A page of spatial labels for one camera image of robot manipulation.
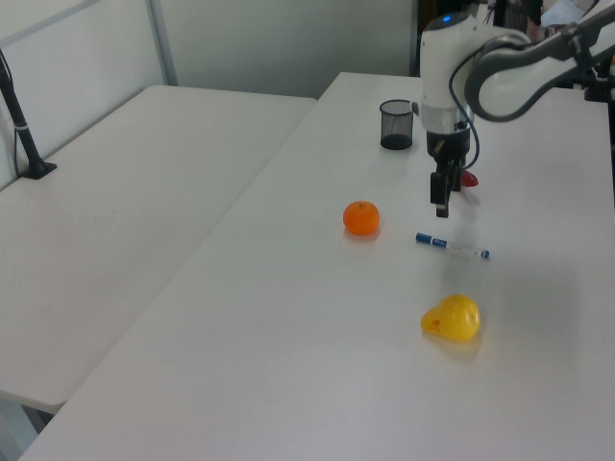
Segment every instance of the black cable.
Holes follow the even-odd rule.
[[[15,174],[17,176],[17,178],[21,178],[21,175],[19,174],[19,167],[17,166],[17,128],[14,129],[13,131],[13,139],[14,139],[14,144],[12,146],[12,163],[15,167]]]
[[[7,59],[4,57],[4,53],[2,53],[2,48],[0,48],[0,60],[2,60],[2,65],[4,66],[4,68],[7,69],[7,75],[9,76],[9,81],[12,83],[11,68],[9,67],[9,63],[7,62]]]
[[[0,60],[2,60],[2,66],[5,68],[5,70],[7,71],[7,76],[9,77],[9,82],[11,82],[12,85],[12,73],[11,73],[11,68],[9,67],[9,63],[7,62],[7,59],[4,57],[4,53],[2,52],[2,49],[0,48]],[[19,174],[19,167],[17,166],[17,128],[15,128],[12,132],[13,135],[13,145],[12,145],[12,162],[15,168],[15,174],[17,176],[17,178],[21,178],[21,175]]]
[[[474,135],[474,143],[475,143],[475,147],[476,147],[476,151],[474,153],[474,158],[473,160],[470,162],[469,165],[464,166],[463,170],[468,170],[470,168],[472,168],[474,166],[474,164],[477,162],[477,160],[479,159],[479,154],[480,154],[480,143],[479,143],[479,134],[477,133],[477,129],[474,126],[474,122],[472,121],[472,119],[470,118],[470,115],[468,115],[468,112],[465,111],[465,109],[463,108],[463,106],[461,105],[461,103],[459,102],[459,100],[457,99],[457,97],[455,96],[455,92],[453,91],[453,80],[455,79],[455,75],[457,74],[457,72],[459,71],[459,69],[461,67],[463,67],[463,65],[469,61],[470,59],[472,59],[474,56],[476,56],[479,52],[482,51],[482,47],[479,48],[477,51],[475,51],[474,53],[472,53],[470,56],[468,56],[467,58],[465,58],[453,71],[453,74],[451,74],[451,78],[449,79],[449,91],[451,92],[451,96],[453,97],[453,101],[455,101],[455,104],[457,104],[457,107],[459,108],[459,110],[461,110],[461,113],[463,114],[463,116],[465,117],[465,120],[468,122],[468,125],[470,125],[470,130],[472,130],[472,134]]]

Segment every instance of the wall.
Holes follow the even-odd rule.
[[[100,0],[3,52],[44,158],[143,88],[163,83],[148,0]],[[0,187],[14,179],[12,140],[0,99]]]
[[[318,98],[340,71],[408,75],[417,0],[152,0],[169,82]]]

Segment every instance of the pear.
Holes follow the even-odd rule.
[[[469,341],[479,327],[479,307],[471,298],[459,294],[444,298],[421,319],[421,328],[425,333],[451,341]]]

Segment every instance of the tangerine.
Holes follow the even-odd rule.
[[[352,202],[344,210],[344,226],[354,235],[369,235],[378,230],[381,214],[371,202]]]

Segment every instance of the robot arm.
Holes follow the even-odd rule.
[[[460,188],[471,130],[478,154],[474,114],[496,122],[520,117],[558,81],[615,53],[614,3],[602,0],[579,24],[533,46],[520,32],[463,13],[437,18],[425,29],[423,99],[416,112],[437,165],[431,174],[437,216],[448,217],[451,191]]]

